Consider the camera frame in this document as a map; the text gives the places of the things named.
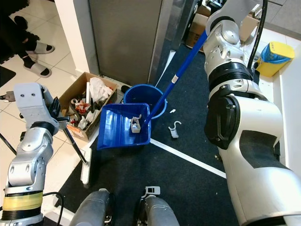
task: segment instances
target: blue dustpan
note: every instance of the blue dustpan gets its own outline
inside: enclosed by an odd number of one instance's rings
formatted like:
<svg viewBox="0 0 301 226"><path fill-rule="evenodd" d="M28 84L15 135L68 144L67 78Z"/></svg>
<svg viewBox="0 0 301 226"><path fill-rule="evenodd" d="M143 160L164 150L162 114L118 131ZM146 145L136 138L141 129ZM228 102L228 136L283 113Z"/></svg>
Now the blue dustpan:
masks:
<svg viewBox="0 0 301 226"><path fill-rule="evenodd" d="M146 145L151 141L151 122L132 133L130 120L141 116L144 122L150 114L147 104L111 104L102 108L97 149Z"/></svg>

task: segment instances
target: black cable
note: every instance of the black cable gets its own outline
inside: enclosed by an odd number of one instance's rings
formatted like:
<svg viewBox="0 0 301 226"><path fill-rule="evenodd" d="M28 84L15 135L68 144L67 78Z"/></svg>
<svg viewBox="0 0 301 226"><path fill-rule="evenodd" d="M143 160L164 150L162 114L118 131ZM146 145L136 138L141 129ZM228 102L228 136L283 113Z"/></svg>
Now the black cable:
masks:
<svg viewBox="0 0 301 226"><path fill-rule="evenodd" d="M258 27L258 32L257 32L257 36L255 39L255 43L252 49L252 53L250 55L250 59L248 62L248 68L251 69L252 68L252 63L259 45L259 41L260 41L260 37L262 34L262 30L263 30L263 26L264 26L264 21L265 21L265 17L267 15L267 11L268 11L268 0L263 0L263 4L262 4L262 15L261 15L261 19L260 19L260 23L259 23L259 27Z"/></svg>
<svg viewBox="0 0 301 226"><path fill-rule="evenodd" d="M60 222L61 222L62 214L63 214L63 209L64 209L64 197L59 192L49 192L49 193L43 194L43 196L47 196L47 195L51 195L51 194L57 194L60 197L60 200L61 200L61 211L60 211L60 215L58 217L57 224L56 224L56 226L59 226Z"/></svg>
<svg viewBox="0 0 301 226"><path fill-rule="evenodd" d="M8 140L5 139L5 137L0 133L0 138L1 140L3 140L3 142L7 145L7 147L15 154L17 155L16 150L12 147L12 145L10 145L10 143L8 142Z"/></svg>

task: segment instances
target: white slipper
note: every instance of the white slipper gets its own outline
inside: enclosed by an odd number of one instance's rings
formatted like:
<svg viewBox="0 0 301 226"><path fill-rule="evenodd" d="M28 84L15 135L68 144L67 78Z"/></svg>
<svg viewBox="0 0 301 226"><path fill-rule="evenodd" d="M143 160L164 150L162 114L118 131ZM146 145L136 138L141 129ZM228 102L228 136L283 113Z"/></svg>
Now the white slipper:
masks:
<svg viewBox="0 0 301 226"><path fill-rule="evenodd" d="M51 70L49 68L46 68L45 66L43 65L40 65L38 63L35 63L31 68L28 68L28 67L25 67L23 65L23 67L32 72L32 73L35 73L36 75L38 75L39 77L41 78L48 78L50 75L51 75ZM49 70L49 73L47 75L42 75L41 73L45 70L45 69L48 69Z"/></svg>
<svg viewBox="0 0 301 226"><path fill-rule="evenodd" d="M26 51L28 54L47 54L55 50L54 46L51 46L50 50L47 50L47 44L42 42L37 42L36 49L34 51Z"/></svg>

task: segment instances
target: scrap items in box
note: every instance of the scrap items in box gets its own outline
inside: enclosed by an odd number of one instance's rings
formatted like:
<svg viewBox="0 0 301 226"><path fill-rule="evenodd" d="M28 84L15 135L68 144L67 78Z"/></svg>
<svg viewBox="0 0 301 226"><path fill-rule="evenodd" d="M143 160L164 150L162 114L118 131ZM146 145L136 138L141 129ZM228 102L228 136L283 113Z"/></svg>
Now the scrap items in box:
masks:
<svg viewBox="0 0 301 226"><path fill-rule="evenodd" d="M99 78L91 78L87 82L87 90L70 101L68 115L70 124L84 130L97 118L102 105L113 90Z"/></svg>

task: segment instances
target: blue bucket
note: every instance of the blue bucket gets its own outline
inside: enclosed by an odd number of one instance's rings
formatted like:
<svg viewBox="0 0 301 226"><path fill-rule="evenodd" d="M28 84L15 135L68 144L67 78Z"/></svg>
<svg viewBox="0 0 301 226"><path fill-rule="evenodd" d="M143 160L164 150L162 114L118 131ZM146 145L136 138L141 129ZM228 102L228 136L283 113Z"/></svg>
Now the blue bucket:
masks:
<svg viewBox="0 0 301 226"><path fill-rule="evenodd" d="M147 103L150 107L150 112L159 101L163 95L162 91L158 88L146 85L139 84L129 88L123 96L123 102L125 104L135 104L135 103ZM166 110L167 100L164 100L164 103L160 106L153 119L160 117Z"/></svg>
<svg viewBox="0 0 301 226"><path fill-rule="evenodd" d="M111 104L102 107L97 149L146 145L151 141L151 122L132 133L131 119L141 115L140 122L150 114L147 104Z"/></svg>

